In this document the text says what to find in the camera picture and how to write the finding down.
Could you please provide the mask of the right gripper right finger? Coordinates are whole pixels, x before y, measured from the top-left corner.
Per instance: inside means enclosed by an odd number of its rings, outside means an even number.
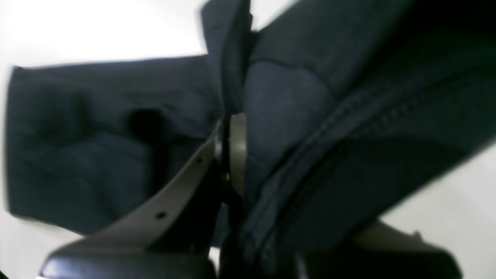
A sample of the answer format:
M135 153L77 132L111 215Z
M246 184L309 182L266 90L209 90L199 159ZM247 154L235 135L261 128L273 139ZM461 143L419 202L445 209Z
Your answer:
M425 242L419 232L402 233L377 221L334 250L299 253L296 279L462 279L454 256Z

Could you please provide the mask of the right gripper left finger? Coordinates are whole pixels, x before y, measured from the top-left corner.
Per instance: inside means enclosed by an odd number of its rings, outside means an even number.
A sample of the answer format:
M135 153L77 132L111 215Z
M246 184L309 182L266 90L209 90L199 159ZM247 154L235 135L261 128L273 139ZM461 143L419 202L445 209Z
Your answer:
M177 175L145 204L48 256L41 279L216 279L209 259L221 205L243 218L246 115L221 119Z

